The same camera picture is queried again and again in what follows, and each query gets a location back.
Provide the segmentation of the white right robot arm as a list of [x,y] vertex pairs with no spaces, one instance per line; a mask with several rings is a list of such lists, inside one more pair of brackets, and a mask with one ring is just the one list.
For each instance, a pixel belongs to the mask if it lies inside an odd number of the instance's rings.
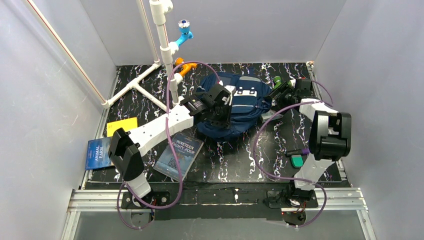
[[273,90],[266,98],[275,100],[286,110],[297,109],[312,122],[308,150],[300,152],[307,158],[280,195],[285,200],[309,201],[321,175],[333,163],[349,154],[352,116],[334,110],[316,98],[311,79],[283,81],[277,76],[273,81]]

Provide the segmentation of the navy blue student backpack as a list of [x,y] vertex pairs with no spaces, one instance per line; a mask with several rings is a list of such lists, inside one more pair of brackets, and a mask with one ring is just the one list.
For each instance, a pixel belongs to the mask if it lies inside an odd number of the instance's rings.
[[234,86],[229,128],[219,128],[209,122],[196,125],[198,132],[216,142],[227,142],[238,138],[254,127],[262,114],[272,106],[272,99],[267,98],[271,87],[261,79],[248,75],[218,72],[223,86]]

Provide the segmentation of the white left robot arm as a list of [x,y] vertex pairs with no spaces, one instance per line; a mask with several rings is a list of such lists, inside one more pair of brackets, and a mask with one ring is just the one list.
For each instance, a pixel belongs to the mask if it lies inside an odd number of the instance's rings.
[[142,157],[153,147],[175,133],[206,122],[219,129],[231,124],[231,110],[236,87],[217,83],[207,91],[197,92],[180,100],[166,114],[130,131],[117,129],[108,149],[108,156],[121,174],[128,190],[138,198],[151,192],[144,175]]

